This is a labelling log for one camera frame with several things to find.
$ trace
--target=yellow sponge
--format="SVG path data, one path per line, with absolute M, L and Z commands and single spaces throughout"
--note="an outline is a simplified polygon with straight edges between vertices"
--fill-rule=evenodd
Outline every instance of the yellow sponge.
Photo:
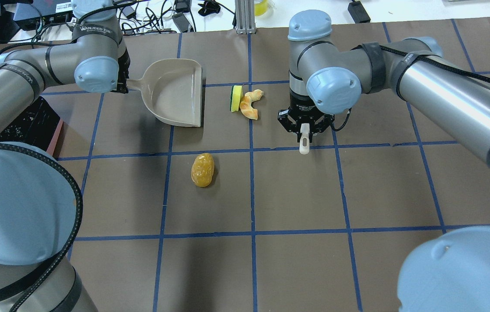
M 239 110 L 239 103 L 241 102 L 241 97 L 243 96 L 243 86 L 234 85 L 231 87 L 231 102 L 229 105 L 230 111 L 237 112 Z

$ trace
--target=white label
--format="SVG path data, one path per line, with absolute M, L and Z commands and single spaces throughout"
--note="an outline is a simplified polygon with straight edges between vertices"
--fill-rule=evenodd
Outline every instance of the white label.
M 59 3 L 56 5 L 56 12 L 67 12 L 71 11 L 71 2 L 66 2 L 66 3 Z

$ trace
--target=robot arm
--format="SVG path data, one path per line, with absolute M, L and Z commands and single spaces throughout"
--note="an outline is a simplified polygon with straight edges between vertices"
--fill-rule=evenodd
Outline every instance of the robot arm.
M 111 5 L 111 0 L 73 1 L 78 18 Z M 1 55 L 0 132 L 47 87 L 77 83 L 83 90 L 97 93 L 118 87 L 120 68 L 127 74 L 128 54 L 115 11 L 99 12 L 78 23 L 72 41 Z M 119 83 L 124 85 L 127 76 L 120 76 Z
M 290 22 L 291 105 L 278 119 L 298 135 L 301 148 L 328 127 L 334 114 L 350 109 L 361 93 L 391 88 L 490 168 L 489 83 L 459 75 L 464 72 L 459 69 L 447 70 L 452 66 L 429 37 L 339 52 L 330 33 L 331 21 L 322 11 L 300 12 Z M 420 61 L 425 55 L 430 62 Z

